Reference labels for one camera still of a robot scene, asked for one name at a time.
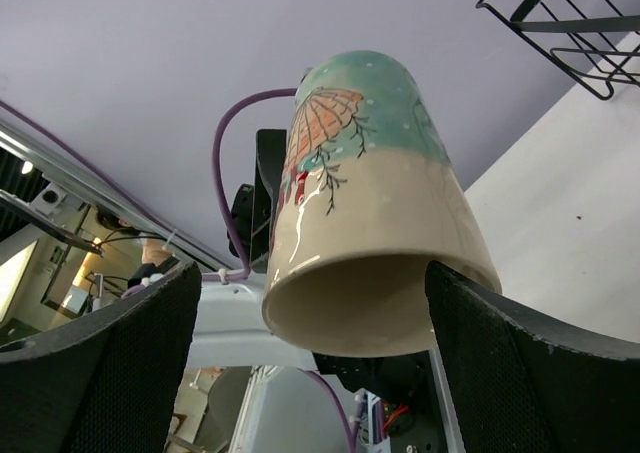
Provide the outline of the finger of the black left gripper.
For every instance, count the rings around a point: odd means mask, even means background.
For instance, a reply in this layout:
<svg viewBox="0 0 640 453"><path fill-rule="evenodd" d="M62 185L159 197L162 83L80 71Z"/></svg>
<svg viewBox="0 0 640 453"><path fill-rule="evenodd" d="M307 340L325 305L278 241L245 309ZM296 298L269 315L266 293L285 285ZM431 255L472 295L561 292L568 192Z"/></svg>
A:
<svg viewBox="0 0 640 453"><path fill-rule="evenodd" d="M256 133L254 194L250 239L250 267L266 268L279 186L287 148L285 129Z"/></svg>

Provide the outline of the cream patterned mug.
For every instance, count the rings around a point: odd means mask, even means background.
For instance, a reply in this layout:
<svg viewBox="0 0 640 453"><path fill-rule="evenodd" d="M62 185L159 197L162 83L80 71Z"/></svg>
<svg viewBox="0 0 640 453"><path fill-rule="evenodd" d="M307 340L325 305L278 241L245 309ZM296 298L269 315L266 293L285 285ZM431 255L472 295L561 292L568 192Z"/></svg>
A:
<svg viewBox="0 0 640 453"><path fill-rule="evenodd" d="M429 263L493 292L501 285L414 79L385 54L341 53L307 74L295 105L266 325L289 344L331 356L433 349Z"/></svg>

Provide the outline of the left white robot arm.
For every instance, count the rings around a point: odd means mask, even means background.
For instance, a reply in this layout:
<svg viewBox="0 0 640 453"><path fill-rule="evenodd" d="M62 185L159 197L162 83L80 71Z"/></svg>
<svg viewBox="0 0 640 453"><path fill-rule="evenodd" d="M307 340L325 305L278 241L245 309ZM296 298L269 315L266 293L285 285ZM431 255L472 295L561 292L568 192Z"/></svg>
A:
<svg viewBox="0 0 640 453"><path fill-rule="evenodd" d="M232 205L245 280L205 280L187 364L223 367L205 419L227 452L460 452L437 351L388 358L317 355L281 341L261 316L286 132L256 135L255 176Z"/></svg>

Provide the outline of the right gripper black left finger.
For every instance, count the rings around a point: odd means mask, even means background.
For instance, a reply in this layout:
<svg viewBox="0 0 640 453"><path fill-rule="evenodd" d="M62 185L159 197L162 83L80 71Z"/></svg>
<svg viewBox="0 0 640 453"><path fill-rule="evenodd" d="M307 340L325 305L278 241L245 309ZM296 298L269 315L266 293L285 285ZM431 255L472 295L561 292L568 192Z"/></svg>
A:
<svg viewBox="0 0 640 453"><path fill-rule="evenodd" d="M201 295L195 264L1 348L4 452L161 452Z"/></svg>

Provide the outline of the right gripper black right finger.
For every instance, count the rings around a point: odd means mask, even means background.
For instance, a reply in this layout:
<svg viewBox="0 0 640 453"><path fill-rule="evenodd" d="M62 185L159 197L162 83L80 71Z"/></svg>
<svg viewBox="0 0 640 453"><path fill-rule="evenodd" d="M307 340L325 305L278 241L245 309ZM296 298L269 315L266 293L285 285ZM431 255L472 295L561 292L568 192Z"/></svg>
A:
<svg viewBox="0 0 640 453"><path fill-rule="evenodd" d="M636 452L639 346L432 262L425 294L468 452Z"/></svg>

